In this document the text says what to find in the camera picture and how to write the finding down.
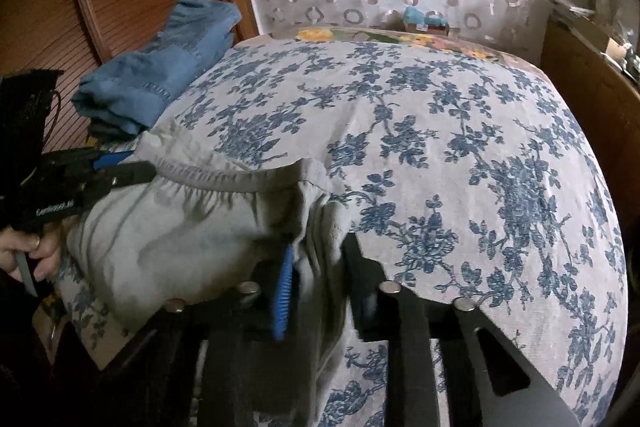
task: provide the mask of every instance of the folded denim clothing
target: folded denim clothing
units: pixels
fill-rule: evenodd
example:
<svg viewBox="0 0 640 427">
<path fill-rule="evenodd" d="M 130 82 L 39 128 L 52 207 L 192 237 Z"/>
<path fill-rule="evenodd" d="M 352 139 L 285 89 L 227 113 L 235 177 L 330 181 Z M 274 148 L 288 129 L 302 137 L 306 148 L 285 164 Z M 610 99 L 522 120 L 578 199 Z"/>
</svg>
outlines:
<svg viewBox="0 0 640 427">
<path fill-rule="evenodd" d="M 118 55 L 81 79 L 72 97 L 76 111 L 129 136 L 150 129 L 189 84 L 220 61 L 240 18 L 230 3 L 179 0 L 149 44 Z"/>
<path fill-rule="evenodd" d="M 215 298 L 291 245 L 299 286 L 289 334 L 246 346 L 242 381 L 254 410 L 312 425 L 344 354 L 340 245 L 351 219 L 330 201 L 335 181 L 313 159 L 251 170 L 174 121 L 144 134 L 130 160 L 152 162 L 158 175 L 114 190 L 68 236 L 96 296 L 136 329 L 166 299 Z"/>
</svg>

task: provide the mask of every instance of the black tool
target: black tool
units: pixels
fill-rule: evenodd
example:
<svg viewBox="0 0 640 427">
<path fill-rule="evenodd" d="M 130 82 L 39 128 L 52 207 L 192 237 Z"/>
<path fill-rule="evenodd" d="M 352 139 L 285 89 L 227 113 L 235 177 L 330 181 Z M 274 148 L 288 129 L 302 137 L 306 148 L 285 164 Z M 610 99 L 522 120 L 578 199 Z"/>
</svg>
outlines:
<svg viewBox="0 0 640 427">
<path fill-rule="evenodd" d="M 149 162 L 117 164 L 127 153 L 110 154 L 82 148 L 43 155 L 35 171 L 18 187 L 10 187 L 2 202 L 4 226 L 42 234 L 45 223 L 88 210 L 114 188 L 150 182 L 156 168 Z M 50 293 L 46 281 L 33 279 L 35 261 L 16 253 L 25 288 L 33 296 Z"/>
<path fill-rule="evenodd" d="M 0 230 L 42 235 L 45 223 L 80 214 L 111 189 L 150 182 L 156 174 L 148 162 L 117 163 L 129 153 L 111 155 L 92 148 L 42 155 L 52 100 L 63 71 L 27 70 L 0 78 Z M 37 261 L 16 254 L 24 287 L 34 297 L 45 297 L 51 287 L 36 282 Z"/>
<path fill-rule="evenodd" d="M 246 350 L 249 343 L 276 342 L 270 288 L 276 285 L 279 268 L 271 261 L 258 263 L 251 280 L 210 301 L 188 305 L 169 299 L 101 371 L 69 324 L 51 374 L 47 373 L 51 378 L 42 382 L 37 394 L 26 396 L 23 390 L 28 385 L 10 382 L 8 395 L 17 395 L 35 410 L 43 394 L 53 393 L 61 401 L 72 396 L 74 406 L 51 410 L 52 422 L 47 425 L 183 426 L 190 415 L 198 352 L 206 340 L 198 425 L 252 427 L 253 412 L 242 394 Z M 0 365 L 6 355 L 0 352 Z M 20 367 L 31 363 L 23 358 Z M 20 367 L 14 375 L 24 373 Z M 0 373 L 0 388 L 3 376 Z M 24 419 L 24 409 L 20 414 Z"/>
<path fill-rule="evenodd" d="M 475 302 L 419 298 L 386 279 L 350 233 L 342 245 L 363 341 L 388 341 L 385 427 L 440 427 L 431 339 L 440 341 L 452 427 L 578 427 L 558 393 Z"/>
</svg>

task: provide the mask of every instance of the bed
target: bed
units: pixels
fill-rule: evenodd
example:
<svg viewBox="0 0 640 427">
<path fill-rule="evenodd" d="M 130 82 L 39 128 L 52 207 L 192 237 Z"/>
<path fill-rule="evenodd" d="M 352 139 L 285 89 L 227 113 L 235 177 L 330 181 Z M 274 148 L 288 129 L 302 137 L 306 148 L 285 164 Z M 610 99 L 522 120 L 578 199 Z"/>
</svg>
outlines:
<svg viewBox="0 0 640 427">
<path fill-rule="evenodd" d="M 577 121 L 541 71 L 507 55 L 345 34 L 305 28 L 244 42 L 163 118 L 254 168 L 324 162 L 366 257 L 422 297 L 483 299 L 582 425 L 597 425 L 622 361 L 625 257 Z M 132 332 L 68 258 L 58 286 L 104 367 Z M 346 335 L 318 425 L 382 426 L 386 346 L 362 343 L 350 324 Z M 438 362 L 436 374 L 444 412 Z M 259 414 L 255 424 L 281 425 Z"/>
</svg>

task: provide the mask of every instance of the cardboard box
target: cardboard box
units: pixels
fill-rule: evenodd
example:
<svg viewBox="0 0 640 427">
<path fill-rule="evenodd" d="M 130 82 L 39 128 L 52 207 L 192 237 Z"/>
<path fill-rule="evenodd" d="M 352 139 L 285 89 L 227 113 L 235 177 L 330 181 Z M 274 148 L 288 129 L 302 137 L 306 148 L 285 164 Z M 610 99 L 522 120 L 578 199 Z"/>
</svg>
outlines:
<svg viewBox="0 0 640 427">
<path fill-rule="evenodd" d="M 593 10 L 580 8 L 565 0 L 548 0 L 562 21 L 580 34 L 596 51 L 604 53 L 620 62 L 626 49 L 613 28 L 604 22 Z"/>
<path fill-rule="evenodd" d="M 423 24 L 405 24 L 404 29 L 409 33 L 422 33 L 425 35 L 442 35 L 447 37 L 449 35 L 449 25 L 446 26 L 433 26 Z"/>
</svg>

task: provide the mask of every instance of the blue floral bedspread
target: blue floral bedspread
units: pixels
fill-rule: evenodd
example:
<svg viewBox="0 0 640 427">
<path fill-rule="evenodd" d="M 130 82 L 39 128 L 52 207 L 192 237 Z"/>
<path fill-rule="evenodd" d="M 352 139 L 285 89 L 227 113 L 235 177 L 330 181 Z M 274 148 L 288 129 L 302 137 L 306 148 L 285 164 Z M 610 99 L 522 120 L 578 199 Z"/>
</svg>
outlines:
<svg viewBox="0 0 640 427">
<path fill-rule="evenodd" d="M 274 41 L 228 52 L 166 115 L 256 168 L 324 161 L 390 279 L 444 302 L 486 297 L 582 425 L 603 418 L 626 331 L 622 241 L 593 151 L 546 78 L 427 48 Z M 65 279 L 79 283 L 69 263 Z M 67 305 L 90 352 L 126 341 L 79 294 Z M 386 346 L 353 328 L 347 345 L 319 426 L 382 426 Z"/>
</svg>

